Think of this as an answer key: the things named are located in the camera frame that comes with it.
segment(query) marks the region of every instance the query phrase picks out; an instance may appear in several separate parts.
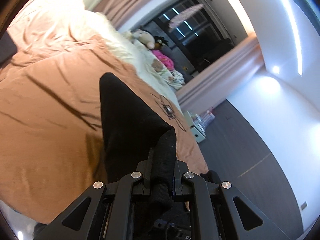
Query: window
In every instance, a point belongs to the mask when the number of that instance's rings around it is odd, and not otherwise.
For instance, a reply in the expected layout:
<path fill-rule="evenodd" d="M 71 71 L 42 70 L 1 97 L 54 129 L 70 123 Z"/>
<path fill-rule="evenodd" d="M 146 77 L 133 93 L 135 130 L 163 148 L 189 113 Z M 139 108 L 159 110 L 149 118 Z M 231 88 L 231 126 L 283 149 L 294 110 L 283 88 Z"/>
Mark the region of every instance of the window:
<path fill-rule="evenodd" d="M 222 35 L 216 25 L 204 9 L 201 9 L 190 18 L 183 21 L 172 32 L 169 32 L 169 23 L 172 18 L 185 9 L 198 4 L 197 0 L 180 0 L 163 10 L 153 21 L 167 34 L 196 68 L 199 64 L 205 64 L 202 69 L 211 62 L 204 61 L 204 55 L 214 49 L 222 39 Z"/>

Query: plush toy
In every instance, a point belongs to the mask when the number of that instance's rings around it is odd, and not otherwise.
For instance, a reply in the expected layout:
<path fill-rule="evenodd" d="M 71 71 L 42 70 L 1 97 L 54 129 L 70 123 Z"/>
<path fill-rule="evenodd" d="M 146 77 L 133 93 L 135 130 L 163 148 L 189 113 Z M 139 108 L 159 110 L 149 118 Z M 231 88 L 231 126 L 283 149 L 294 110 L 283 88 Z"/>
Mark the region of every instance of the plush toy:
<path fill-rule="evenodd" d="M 148 49 L 154 49 L 155 47 L 155 39 L 153 36 L 145 31 L 142 30 L 136 30 L 132 37 L 140 41 L 142 44 L 144 44 Z"/>
<path fill-rule="evenodd" d="M 156 58 L 153 60 L 152 65 L 151 65 L 156 72 L 161 72 L 161 70 L 163 69 L 163 64 L 157 60 Z"/>
<path fill-rule="evenodd" d="M 169 57 L 164 55 L 159 50 L 153 50 L 152 53 L 162 62 L 163 65 L 165 65 L 167 67 L 167 69 L 169 69 L 170 71 L 174 70 L 173 61 Z"/>

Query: bedside table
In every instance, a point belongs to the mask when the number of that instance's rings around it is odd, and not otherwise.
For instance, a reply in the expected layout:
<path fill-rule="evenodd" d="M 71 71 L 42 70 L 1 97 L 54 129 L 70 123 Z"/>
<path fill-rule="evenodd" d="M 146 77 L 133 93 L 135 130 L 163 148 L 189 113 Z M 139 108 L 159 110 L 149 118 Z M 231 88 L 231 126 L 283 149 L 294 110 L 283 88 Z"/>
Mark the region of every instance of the bedside table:
<path fill-rule="evenodd" d="M 202 127 L 200 127 L 200 125 L 198 123 L 193 122 L 192 117 L 188 111 L 184 112 L 183 116 L 186 119 L 187 124 L 188 124 L 193 136 L 196 139 L 196 142 L 197 143 L 202 142 L 205 139 L 205 133 L 204 133 Z"/>

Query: metal screw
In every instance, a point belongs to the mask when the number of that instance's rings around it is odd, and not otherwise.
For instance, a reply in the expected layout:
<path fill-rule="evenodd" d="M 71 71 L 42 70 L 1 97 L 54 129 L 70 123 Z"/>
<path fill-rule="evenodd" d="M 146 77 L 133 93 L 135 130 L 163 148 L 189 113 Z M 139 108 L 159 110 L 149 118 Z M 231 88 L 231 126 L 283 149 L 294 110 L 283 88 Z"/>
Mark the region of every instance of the metal screw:
<path fill-rule="evenodd" d="M 228 189 L 231 188 L 231 183 L 229 181 L 224 181 L 222 182 L 221 186 Z"/>
<path fill-rule="evenodd" d="M 133 177 L 133 178 L 139 178 L 141 176 L 141 173 L 140 172 L 138 172 L 138 171 L 134 171 L 133 173 L 131 173 L 131 177 Z"/>
<path fill-rule="evenodd" d="M 194 177 L 194 174 L 190 171 L 186 172 L 184 174 L 184 176 L 187 178 L 187 179 L 192 179 Z"/>
<path fill-rule="evenodd" d="M 168 111 L 169 113 L 172 113 L 172 110 L 171 110 L 170 107 L 166 106 L 166 108 L 167 108 L 167 111 Z"/>
<path fill-rule="evenodd" d="M 93 184 L 94 188 L 102 188 L 102 186 L 103 186 L 103 183 L 101 181 L 97 181 Z"/>

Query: orange duvet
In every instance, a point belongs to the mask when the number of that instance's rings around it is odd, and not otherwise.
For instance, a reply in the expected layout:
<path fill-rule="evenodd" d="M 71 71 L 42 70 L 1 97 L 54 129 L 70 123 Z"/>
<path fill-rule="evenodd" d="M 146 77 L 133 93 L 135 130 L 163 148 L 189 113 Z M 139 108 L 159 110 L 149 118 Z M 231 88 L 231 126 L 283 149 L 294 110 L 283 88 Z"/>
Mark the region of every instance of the orange duvet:
<path fill-rule="evenodd" d="M 85 25 L 82 8 L 35 2 L 9 28 L 18 53 L 0 73 L 1 200 L 49 223 L 94 181 L 108 181 L 100 162 L 99 79 L 106 72 L 175 128 L 178 159 L 195 173 L 208 171 L 182 114 L 172 104 L 178 122 L 165 115 L 150 96 L 157 92 Z"/>

